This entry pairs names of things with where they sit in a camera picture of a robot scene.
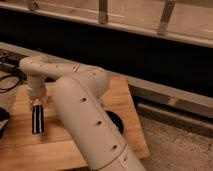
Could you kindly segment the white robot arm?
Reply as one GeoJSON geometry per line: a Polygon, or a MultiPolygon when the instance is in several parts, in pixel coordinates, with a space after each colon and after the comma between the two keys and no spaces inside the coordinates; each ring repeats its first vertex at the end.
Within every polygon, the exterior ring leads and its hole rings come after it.
{"type": "Polygon", "coordinates": [[[19,67],[27,75],[32,101],[46,96],[47,77],[55,80],[52,101],[57,114],[92,171],[146,171],[99,103],[109,88],[104,69],[51,63],[43,55],[25,57],[19,67]]]}

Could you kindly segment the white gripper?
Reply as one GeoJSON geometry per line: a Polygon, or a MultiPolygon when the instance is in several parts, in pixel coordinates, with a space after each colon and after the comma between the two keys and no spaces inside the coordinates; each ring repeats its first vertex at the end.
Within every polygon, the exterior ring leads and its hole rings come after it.
{"type": "Polygon", "coordinates": [[[45,87],[33,89],[27,89],[27,95],[29,97],[28,103],[30,110],[32,111],[32,133],[43,134],[44,133],[44,110],[47,101],[47,90],[45,87]]]}

